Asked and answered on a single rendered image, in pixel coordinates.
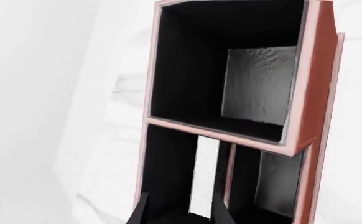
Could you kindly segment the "red-brown desk caddy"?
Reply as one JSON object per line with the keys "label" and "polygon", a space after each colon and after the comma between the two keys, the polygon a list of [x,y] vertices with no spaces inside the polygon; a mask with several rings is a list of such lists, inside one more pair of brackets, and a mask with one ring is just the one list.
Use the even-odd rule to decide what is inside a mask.
{"label": "red-brown desk caddy", "polygon": [[220,142],[214,195],[234,224],[313,224],[340,63],[332,0],[155,4],[135,206],[189,212],[199,136]]}

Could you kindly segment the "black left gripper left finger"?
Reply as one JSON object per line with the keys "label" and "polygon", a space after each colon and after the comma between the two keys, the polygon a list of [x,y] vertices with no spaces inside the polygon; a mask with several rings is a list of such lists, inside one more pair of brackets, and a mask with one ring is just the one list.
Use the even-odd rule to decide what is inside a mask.
{"label": "black left gripper left finger", "polygon": [[129,220],[126,224],[147,224],[147,202],[149,201],[149,194],[142,193],[140,199],[135,206]]}

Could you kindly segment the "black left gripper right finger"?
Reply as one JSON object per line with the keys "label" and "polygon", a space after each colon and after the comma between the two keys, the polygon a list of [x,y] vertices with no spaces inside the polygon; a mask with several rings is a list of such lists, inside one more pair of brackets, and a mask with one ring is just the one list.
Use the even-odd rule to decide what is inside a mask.
{"label": "black left gripper right finger", "polygon": [[213,196],[212,220],[213,224],[234,224],[234,220],[225,206],[223,199],[221,199],[221,195]]}

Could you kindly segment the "white book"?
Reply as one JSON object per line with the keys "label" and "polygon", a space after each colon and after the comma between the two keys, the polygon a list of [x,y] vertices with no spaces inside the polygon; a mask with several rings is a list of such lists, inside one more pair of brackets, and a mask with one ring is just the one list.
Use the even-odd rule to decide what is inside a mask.
{"label": "white book", "polygon": [[217,139],[198,137],[189,212],[204,218],[211,217],[219,145]]}

